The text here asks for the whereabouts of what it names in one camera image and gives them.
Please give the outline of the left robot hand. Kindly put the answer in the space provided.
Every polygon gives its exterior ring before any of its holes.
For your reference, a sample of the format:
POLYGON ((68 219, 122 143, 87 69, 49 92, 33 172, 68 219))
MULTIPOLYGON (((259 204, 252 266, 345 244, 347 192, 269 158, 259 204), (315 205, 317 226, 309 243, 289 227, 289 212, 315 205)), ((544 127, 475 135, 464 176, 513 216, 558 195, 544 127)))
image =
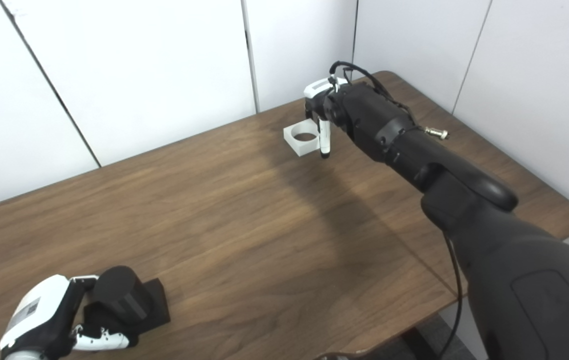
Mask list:
POLYGON ((72 351, 101 353, 135 347, 139 338, 104 325, 79 323, 76 314, 98 275, 52 275, 22 297, 0 339, 2 360, 60 360, 72 351))

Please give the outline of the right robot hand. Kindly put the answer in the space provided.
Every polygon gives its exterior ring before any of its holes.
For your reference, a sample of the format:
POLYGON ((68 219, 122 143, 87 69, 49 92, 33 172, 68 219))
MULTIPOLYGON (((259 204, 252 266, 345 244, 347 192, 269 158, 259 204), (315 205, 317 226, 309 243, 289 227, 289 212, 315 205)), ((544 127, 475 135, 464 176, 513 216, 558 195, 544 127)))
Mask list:
POLYGON ((329 158, 331 154, 331 122, 325 115, 325 98, 345 84, 348 84, 347 79, 330 76, 307 85, 303 91, 305 116, 317 119, 319 152, 323 159, 329 158))

